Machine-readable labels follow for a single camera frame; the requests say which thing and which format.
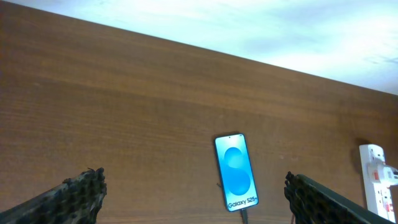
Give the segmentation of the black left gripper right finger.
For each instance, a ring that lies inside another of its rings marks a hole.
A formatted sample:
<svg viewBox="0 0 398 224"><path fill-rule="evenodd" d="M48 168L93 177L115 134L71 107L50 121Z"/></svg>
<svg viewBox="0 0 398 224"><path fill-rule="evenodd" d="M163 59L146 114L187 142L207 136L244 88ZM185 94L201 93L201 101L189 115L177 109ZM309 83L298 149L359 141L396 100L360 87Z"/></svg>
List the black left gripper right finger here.
<svg viewBox="0 0 398 224"><path fill-rule="evenodd" d="M287 173L284 195L295 224L393 224L302 174Z"/></svg>

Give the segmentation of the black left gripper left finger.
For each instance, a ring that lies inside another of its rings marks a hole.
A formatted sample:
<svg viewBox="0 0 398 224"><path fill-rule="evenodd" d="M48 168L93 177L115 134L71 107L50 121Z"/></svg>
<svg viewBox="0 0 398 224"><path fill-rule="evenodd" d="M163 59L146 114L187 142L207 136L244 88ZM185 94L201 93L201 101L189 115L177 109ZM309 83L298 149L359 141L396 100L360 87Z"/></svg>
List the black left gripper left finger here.
<svg viewBox="0 0 398 224"><path fill-rule="evenodd" d="M75 178L1 212L1 223L95 224L107 195L104 169L88 169Z"/></svg>

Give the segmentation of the blue Galaxy smartphone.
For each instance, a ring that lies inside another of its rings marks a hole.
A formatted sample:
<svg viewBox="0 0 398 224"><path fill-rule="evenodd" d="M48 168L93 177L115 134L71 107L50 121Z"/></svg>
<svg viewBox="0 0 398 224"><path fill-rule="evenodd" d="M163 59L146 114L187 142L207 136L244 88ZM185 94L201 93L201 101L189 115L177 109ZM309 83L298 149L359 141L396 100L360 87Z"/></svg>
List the blue Galaxy smartphone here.
<svg viewBox="0 0 398 224"><path fill-rule="evenodd" d="M214 140L224 201L229 212L259 203L245 135L219 136Z"/></svg>

